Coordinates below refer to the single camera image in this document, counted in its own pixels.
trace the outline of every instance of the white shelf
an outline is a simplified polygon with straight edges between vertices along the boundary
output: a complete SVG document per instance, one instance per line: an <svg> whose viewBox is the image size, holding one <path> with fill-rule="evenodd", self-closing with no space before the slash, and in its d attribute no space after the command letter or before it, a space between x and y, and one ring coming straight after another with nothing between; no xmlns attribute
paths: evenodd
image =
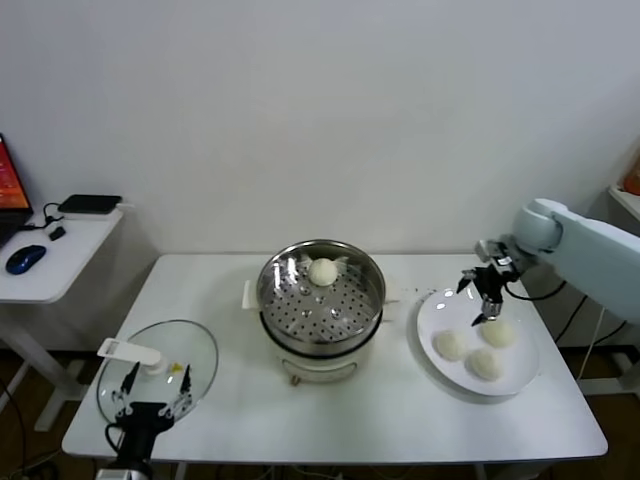
<svg viewBox="0 0 640 480"><path fill-rule="evenodd" d="M627 193L618 185L611 185L609 187L609 193L620 205L627 209L631 215L637 220L640 220L640 196Z"/></svg>
<svg viewBox="0 0 640 480"><path fill-rule="evenodd" d="M18 232L0 250L0 303L53 303L59 300L121 218L119 210L98 219L91 215L65 218L63 227L67 234L55 242L49 240L44 230ZM31 221L41 224L42 214L37 213ZM7 273L4 268L7 259L22 247L33 244L47 247L42 260L22 275Z"/></svg>

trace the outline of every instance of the white plate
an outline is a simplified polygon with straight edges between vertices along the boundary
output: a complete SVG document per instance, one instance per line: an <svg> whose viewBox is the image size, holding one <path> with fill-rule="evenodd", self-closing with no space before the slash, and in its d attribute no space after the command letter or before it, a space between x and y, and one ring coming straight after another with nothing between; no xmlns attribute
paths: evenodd
<svg viewBox="0 0 640 480"><path fill-rule="evenodd" d="M500 318L511 324L516 332L516 341L507 348L489 345L482 338L479 326L471 326L480 313L481 304L478 293L471 287L458 295L451 289L435 292L427 298L418 313L420 344L436 368L461 387L482 395L514 395L536 377L539 368L538 348L524 322L509 316L507 308L503 308ZM502 362L504 375L495 382L489 382L469 371L465 359L450 362L442 358L433 347L433 338L443 330L462 333L469 353L479 348L493 350Z"/></svg>

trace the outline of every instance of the lid handle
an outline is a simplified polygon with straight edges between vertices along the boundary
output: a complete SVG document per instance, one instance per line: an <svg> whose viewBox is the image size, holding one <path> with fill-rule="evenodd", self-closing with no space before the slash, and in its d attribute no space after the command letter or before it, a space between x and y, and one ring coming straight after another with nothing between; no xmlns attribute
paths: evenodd
<svg viewBox="0 0 640 480"><path fill-rule="evenodd" d="M140 363L147 367L149 373L160 372L166 362L162 354L149 347L142 347L129 342L107 338L98 349L98 356L113 358L124 362Z"/></svg>

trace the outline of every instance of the pot handle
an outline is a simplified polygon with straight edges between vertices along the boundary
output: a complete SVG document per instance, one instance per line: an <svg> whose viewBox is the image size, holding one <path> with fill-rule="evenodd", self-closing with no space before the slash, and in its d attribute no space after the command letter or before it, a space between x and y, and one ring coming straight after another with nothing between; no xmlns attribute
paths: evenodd
<svg viewBox="0 0 640 480"><path fill-rule="evenodd" d="M260 304L258 303L258 297L256 295L256 284L252 280L246 280L244 282L244 292L242 294L242 309L260 310Z"/></svg>
<svg viewBox="0 0 640 480"><path fill-rule="evenodd" d="M123 362L140 363L152 375L163 372L168 365L166 358L159 351L115 338L107 338L102 342L98 349L98 356Z"/></svg>
<svg viewBox="0 0 640 480"><path fill-rule="evenodd" d="M384 298L384 303L398 303L400 301L400 290L398 289L398 284L395 279L391 276L385 277L385 286L387 294Z"/></svg>

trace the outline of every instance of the cable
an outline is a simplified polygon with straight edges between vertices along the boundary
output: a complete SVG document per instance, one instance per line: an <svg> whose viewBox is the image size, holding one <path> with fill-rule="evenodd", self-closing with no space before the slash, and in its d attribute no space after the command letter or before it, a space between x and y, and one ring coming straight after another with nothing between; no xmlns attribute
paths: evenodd
<svg viewBox="0 0 640 480"><path fill-rule="evenodd" d="M151 469L152 477L155 480L173 480L174 479L173 474L171 474L170 477L165 477L164 475L161 475L160 473L158 473L157 469L153 468L153 466L151 464L149 464L148 466Z"/></svg>
<svg viewBox="0 0 640 480"><path fill-rule="evenodd" d="M318 478L329 478L331 480L335 480L336 477L333 475L325 475L324 473L313 473L313 472L305 472L304 470L296 467L295 465L291 465L291 468L293 468L296 472L298 472L301 475L309 475L311 477L318 477Z"/></svg>
<svg viewBox="0 0 640 480"><path fill-rule="evenodd" d="M259 477L256 477L256 478L252 478L251 480L262 480L263 478L267 478L267 475L269 475L271 473L273 468L274 467L269 467L269 469L266 472L264 472L262 475L260 475Z"/></svg>
<svg viewBox="0 0 640 480"><path fill-rule="evenodd" d="M380 478L382 478L383 480L403 480L407 475L409 475L409 472L411 472L411 470L413 470L415 467L407 467L407 469L404 471L404 473L402 475L398 475L397 477L387 477L386 475L383 475L382 473L380 473L380 471L378 471L377 469L373 468L373 467L369 467L371 470L373 470L373 473L375 473L376 475L378 475Z"/></svg>
<svg viewBox="0 0 640 480"><path fill-rule="evenodd" d="M547 298L551 298L554 295L557 295L558 293L560 293L560 290L562 290L565 285L567 284L566 281L563 281L560 285L558 285L555 290L552 290L551 292L547 293L546 295L542 295L540 297L523 297L520 295L517 295L515 293L513 293L510 289L509 289L509 285L508 284L504 284L504 289L507 291L507 293L509 295L511 295L513 298L517 298L518 300L527 300L528 302L537 302L539 300L546 300Z"/></svg>
<svg viewBox="0 0 640 480"><path fill-rule="evenodd" d="M38 478L46 480L47 477L43 474L44 471L48 471L50 473L49 480L58 480L58 477L60 476L58 466L52 461L46 461L37 467L32 467L31 470L27 470L26 478L31 478L32 476L37 475Z"/></svg>
<svg viewBox="0 0 640 480"><path fill-rule="evenodd" d="M604 342L605 340L613 337L616 333L618 333L620 330L622 330L625 326L627 325L626 320L624 322L622 322L618 328L616 328L613 332L611 332L609 335L605 335L604 337L602 337L600 340L596 340L596 343L594 343L593 345L598 345L602 342Z"/></svg>
<svg viewBox="0 0 640 480"><path fill-rule="evenodd" d="M24 421L22 420L22 412L20 411L20 407L16 403L13 395L9 391L9 387L4 383L2 379L0 379L0 386L2 386L4 393L7 395L9 402L13 405L13 408L16 410L16 415L18 417L18 422L20 423L20 433L22 434L22 465L20 466L20 471L22 472L22 476L25 476L25 470L27 468L27 430L24 428Z"/></svg>
<svg viewBox="0 0 640 480"><path fill-rule="evenodd" d="M31 469L33 469L35 467L39 467L43 463L46 463L49 460L52 460L53 458L55 458L57 455L60 454L60 452L62 452L62 450L60 450L58 448L57 450L49 450L47 452L42 452L42 453L40 453L38 455L35 455L35 456L27 459L27 463L32 462L36 458L38 460L35 463L32 463L31 465L27 465L25 470L28 472L29 470L31 470ZM3 475L2 477L0 477L0 480L10 480L15 476L16 473L20 473L20 472L22 472L22 469L18 468L17 470L14 470L13 472L11 472L9 474Z"/></svg>
<svg viewBox="0 0 640 480"><path fill-rule="evenodd" d="M587 301L587 298L589 298L589 297L587 297L586 295L584 297L582 297L582 300L580 300L580 303L578 303L578 306L573 310L573 313L569 317L569 321L564 326L562 331L558 334L558 336L555 338L554 341L556 343L558 343L560 341L560 339L564 336L564 334L567 333L567 330L569 330L569 327L571 326L571 324L573 323L573 320L576 318L576 315L578 314L578 312L582 308L582 305L584 305L584 302Z"/></svg>
<svg viewBox="0 0 640 480"><path fill-rule="evenodd" d="M45 204L44 207L42 207L42 215L44 216L44 224L43 225L34 225L33 223L27 223L25 225L20 226L18 228L18 231L29 232L29 231L32 231L32 230L44 230L49 225L51 225L53 222L59 222L60 220L62 220L64 218L64 215L61 215L61 216L56 218L53 215L47 214L47 208L48 207L52 207L52 206L60 206L60 204L57 203L57 202L49 202L49 203Z"/></svg>
<svg viewBox="0 0 640 480"><path fill-rule="evenodd" d="M215 480L220 480L220 472L222 471L222 469L223 469L223 467L224 467L225 465L226 465L226 464L221 463L220 465L218 465L218 466L217 466L217 468L216 468L216 473L215 473L215 477L214 477L214 478L215 478Z"/></svg>
<svg viewBox="0 0 640 480"><path fill-rule="evenodd" d="M107 439L107 443L109 444L109 446L113 449L114 452L116 453L120 453L120 450L118 449L118 446L113 443L113 440L111 439L111 435L109 435L109 431L112 428L118 428L118 425L116 423L110 423L108 424L105 428L104 428L104 436Z"/></svg>
<svg viewBox="0 0 640 480"><path fill-rule="evenodd" d="M578 374L578 378L577 380L580 380L582 378L582 374L584 373L584 368L587 366L587 360L589 360L589 355L591 355L591 350L593 349L593 346L596 343L596 337L598 336L598 330L600 330L600 325L602 324L602 319L604 318L604 312L606 312L607 309L602 307L602 310L600 310L600 318L598 318L598 323L596 324L596 328L593 331L593 336L591 337L591 345L589 345L589 350L587 350L587 354L584 356L584 361L582 362L582 366L580 367L580 373Z"/></svg>
<svg viewBox="0 0 640 480"><path fill-rule="evenodd" d="M53 221L62 220L64 218L64 216L60 216L58 218L54 218L53 215L47 215L47 207L54 207L54 206L55 207L59 207L60 204L58 202L49 202L49 203L46 203L44 205L44 207L42 207L42 213L44 215L44 218L46 219L46 218L51 217L53 219Z"/></svg>

